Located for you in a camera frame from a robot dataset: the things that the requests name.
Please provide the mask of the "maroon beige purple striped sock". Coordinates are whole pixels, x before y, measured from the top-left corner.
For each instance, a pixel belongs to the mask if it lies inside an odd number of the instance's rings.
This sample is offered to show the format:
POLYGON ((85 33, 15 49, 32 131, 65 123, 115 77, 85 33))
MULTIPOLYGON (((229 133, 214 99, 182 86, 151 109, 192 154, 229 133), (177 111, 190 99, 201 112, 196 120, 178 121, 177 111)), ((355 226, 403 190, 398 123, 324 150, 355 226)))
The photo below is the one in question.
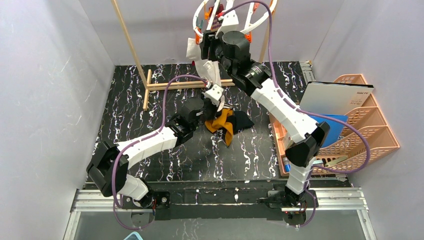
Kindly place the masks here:
POLYGON ((219 20, 220 14, 223 12, 224 6, 223 4, 220 4, 218 6, 217 11, 215 12, 215 16, 213 18, 213 22, 210 28, 210 31, 216 32, 222 25, 222 22, 219 20))

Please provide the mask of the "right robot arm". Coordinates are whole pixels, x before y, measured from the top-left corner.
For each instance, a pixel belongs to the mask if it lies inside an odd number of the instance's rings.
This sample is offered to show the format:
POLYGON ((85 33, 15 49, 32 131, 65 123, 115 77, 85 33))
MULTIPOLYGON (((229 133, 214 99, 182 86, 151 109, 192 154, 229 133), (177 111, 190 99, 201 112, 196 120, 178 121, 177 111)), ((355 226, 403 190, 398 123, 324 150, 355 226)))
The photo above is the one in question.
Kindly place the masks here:
POLYGON ((250 42, 237 30, 217 33, 207 30, 199 44, 201 59, 218 62, 241 91, 265 107, 286 129, 292 144, 284 151, 291 170, 282 199, 297 205, 306 193, 313 162, 330 126, 301 112, 273 80, 274 73, 251 59, 250 42))

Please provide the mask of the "white sock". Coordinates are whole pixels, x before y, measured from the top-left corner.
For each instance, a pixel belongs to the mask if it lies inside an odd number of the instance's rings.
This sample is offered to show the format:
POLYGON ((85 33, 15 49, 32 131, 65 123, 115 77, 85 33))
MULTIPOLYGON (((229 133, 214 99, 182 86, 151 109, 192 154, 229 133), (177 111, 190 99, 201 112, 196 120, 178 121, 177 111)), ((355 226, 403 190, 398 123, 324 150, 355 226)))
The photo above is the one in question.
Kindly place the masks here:
POLYGON ((201 78, 222 86, 218 62, 201 59, 201 48, 194 38, 187 39, 186 58, 194 61, 196 72, 201 78))

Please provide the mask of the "white round clip hanger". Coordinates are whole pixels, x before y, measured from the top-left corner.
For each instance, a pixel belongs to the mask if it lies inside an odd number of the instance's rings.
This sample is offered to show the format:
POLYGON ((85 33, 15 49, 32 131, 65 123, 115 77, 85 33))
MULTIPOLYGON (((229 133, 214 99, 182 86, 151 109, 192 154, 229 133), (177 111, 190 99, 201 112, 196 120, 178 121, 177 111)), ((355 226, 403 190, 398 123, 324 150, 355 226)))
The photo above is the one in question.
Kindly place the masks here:
POLYGON ((267 21, 276 10, 277 0, 271 0, 265 13, 256 21, 251 22, 253 14, 261 5, 259 2, 247 3, 248 11, 244 21, 244 27, 239 28, 239 18, 234 9, 233 0, 204 0, 200 3, 194 12, 192 18, 192 29, 195 34, 195 42, 199 44, 202 40, 204 32, 225 33, 228 31, 239 30, 247 39, 251 40, 251 32, 267 21))

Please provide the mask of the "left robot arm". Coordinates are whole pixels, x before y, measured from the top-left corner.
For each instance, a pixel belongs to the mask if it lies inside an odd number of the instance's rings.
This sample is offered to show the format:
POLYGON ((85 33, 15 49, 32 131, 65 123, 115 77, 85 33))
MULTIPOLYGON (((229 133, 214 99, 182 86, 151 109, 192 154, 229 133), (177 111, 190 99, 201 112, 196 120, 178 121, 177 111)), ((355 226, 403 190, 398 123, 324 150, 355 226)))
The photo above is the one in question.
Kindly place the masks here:
POLYGON ((144 180, 129 175, 128 170, 141 160, 190 140, 199 125, 211 120, 223 105, 222 95, 205 94, 203 99, 191 97, 159 129, 120 143, 105 140, 98 144, 86 168, 88 176, 104 197, 120 194, 142 200, 152 190, 144 180))

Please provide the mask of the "mustard yellow striped sock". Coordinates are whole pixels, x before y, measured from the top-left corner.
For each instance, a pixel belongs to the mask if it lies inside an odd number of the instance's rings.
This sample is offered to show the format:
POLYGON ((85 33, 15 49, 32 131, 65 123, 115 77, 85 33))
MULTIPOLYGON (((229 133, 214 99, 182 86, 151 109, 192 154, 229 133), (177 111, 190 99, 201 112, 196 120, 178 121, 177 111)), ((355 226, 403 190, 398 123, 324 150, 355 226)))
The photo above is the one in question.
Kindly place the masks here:
POLYGON ((224 140, 227 147, 230 146, 234 137, 233 123, 230 121, 230 117, 234 116, 234 111, 230 108, 223 108, 221 115, 212 120, 206 120, 204 125, 211 132, 215 133, 220 129, 226 130, 224 140))

